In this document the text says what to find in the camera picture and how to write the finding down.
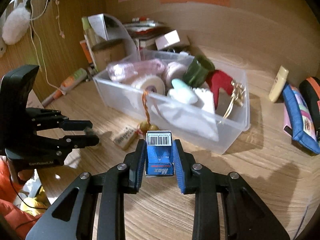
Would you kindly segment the person's left hand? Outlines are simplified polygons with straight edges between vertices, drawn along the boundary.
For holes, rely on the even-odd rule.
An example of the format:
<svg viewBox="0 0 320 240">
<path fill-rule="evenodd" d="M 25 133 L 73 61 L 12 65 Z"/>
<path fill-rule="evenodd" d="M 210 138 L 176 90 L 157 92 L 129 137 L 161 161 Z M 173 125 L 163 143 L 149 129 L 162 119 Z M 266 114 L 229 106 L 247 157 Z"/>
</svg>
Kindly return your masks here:
<svg viewBox="0 0 320 240">
<path fill-rule="evenodd" d="M 34 170 L 19 170 L 9 159 L 7 160 L 7 164 L 13 183 L 20 185 L 25 184 L 34 175 Z"/>
</svg>

